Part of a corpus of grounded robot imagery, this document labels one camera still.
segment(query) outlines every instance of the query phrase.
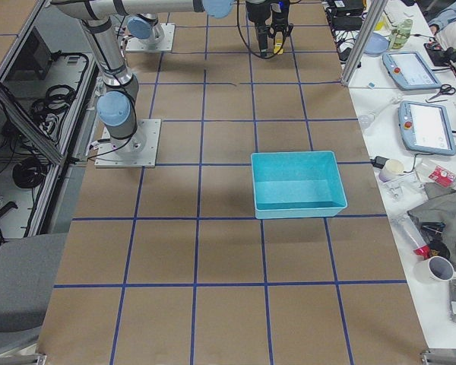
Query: water bottle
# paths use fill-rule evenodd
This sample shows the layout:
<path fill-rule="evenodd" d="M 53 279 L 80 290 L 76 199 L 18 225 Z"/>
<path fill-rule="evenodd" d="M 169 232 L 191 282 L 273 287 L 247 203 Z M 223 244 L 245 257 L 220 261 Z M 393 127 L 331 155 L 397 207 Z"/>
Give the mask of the water bottle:
<path fill-rule="evenodd" d="M 422 162 L 416 166 L 416 171 L 419 175 L 432 180 L 443 188 L 456 190 L 456 174 L 433 163 L 431 160 L 423 159 Z"/>
<path fill-rule="evenodd" d="M 419 230 L 407 214 L 401 215 L 395 219 L 394 226 L 397 228 L 402 238 L 407 242 L 409 247 L 418 256 L 428 259 L 431 256 L 431 249 L 427 246 Z"/>
<path fill-rule="evenodd" d="M 392 30 L 390 35 L 389 49 L 400 49 L 404 46 L 410 37 L 410 31 L 412 30 L 412 19 L 406 19 L 402 23 L 397 25 L 397 28 Z"/>

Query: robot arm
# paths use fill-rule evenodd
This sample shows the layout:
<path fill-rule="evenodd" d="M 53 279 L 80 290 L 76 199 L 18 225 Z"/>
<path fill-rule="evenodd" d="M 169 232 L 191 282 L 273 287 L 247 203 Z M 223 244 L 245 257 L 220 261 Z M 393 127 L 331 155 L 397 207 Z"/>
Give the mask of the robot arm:
<path fill-rule="evenodd" d="M 215 17 L 229 14 L 231 2 L 227 0 L 55 0 L 51 4 L 70 17 L 83 21 L 98 21 L 110 15 L 130 15 L 149 13 L 167 13 L 207 11 Z"/>
<path fill-rule="evenodd" d="M 287 20 L 290 0 L 246 1 L 249 20 L 255 23 L 257 29 L 261 57 L 266 58 L 268 37 L 275 38 L 277 33 L 282 33 L 285 40 L 290 35 L 292 24 L 288 24 Z M 139 23 L 146 28 L 144 32 L 140 29 L 139 33 L 147 38 L 153 34 L 152 37 L 155 38 L 156 32 L 151 30 L 157 25 L 157 13 L 206 11 L 212 17 L 221 18 L 230 13 L 232 2 L 233 0 L 52 0 L 51 4 L 63 13 L 81 21 L 100 67 L 107 92 L 98 100 L 97 111 L 110 135 L 110 152 L 132 159 L 132 155 L 142 153 L 146 143 L 135 115 L 138 80 L 126 65 L 110 16 L 145 14 L 140 16 Z M 265 22 L 271 15 L 273 22 L 268 27 Z M 142 166 L 142 162 L 135 162 L 135 165 Z"/>
<path fill-rule="evenodd" d="M 246 12 L 257 31 L 261 58 L 267 58 L 268 38 L 275 40 L 278 33 L 283 41 L 290 37 L 293 25 L 289 24 L 289 7 L 290 0 L 247 0 Z M 266 21 L 270 16 L 272 23 L 268 26 Z"/>

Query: teal plastic bin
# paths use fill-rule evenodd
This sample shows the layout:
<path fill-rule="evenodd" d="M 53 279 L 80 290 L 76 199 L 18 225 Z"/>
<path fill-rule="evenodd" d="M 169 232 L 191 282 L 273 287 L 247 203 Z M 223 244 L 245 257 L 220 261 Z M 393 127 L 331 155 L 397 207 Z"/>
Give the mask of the teal plastic bin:
<path fill-rule="evenodd" d="M 348 206 L 332 151 L 252 154 L 258 219 L 333 217 Z"/>

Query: paper cup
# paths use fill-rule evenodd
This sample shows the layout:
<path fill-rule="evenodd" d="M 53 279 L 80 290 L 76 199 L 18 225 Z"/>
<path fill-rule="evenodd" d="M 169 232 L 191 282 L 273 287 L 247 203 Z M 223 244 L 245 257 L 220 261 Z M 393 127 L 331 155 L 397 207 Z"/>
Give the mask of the paper cup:
<path fill-rule="evenodd" d="M 388 160 L 385 162 L 382 170 L 378 174 L 378 178 L 386 183 L 387 181 L 397 179 L 404 173 L 404 165 L 399 160 Z"/>
<path fill-rule="evenodd" d="M 444 257 L 433 256 L 418 262 L 413 273 L 416 279 L 424 284 L 442 283 L 456 278 L 453 265 Z"/>

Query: person's arm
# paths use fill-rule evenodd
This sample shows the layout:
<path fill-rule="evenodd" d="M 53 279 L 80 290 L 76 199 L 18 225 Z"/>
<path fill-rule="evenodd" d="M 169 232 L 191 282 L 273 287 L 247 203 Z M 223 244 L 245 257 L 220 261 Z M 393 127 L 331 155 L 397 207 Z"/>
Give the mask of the person's arm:
<path fill-rule="evenodd" d="M 456 20 L 456 2 L 449 5 L 432 19 L 428 25 L 431 28 L 432 34 L 436 34 L 448 24 Z"/>

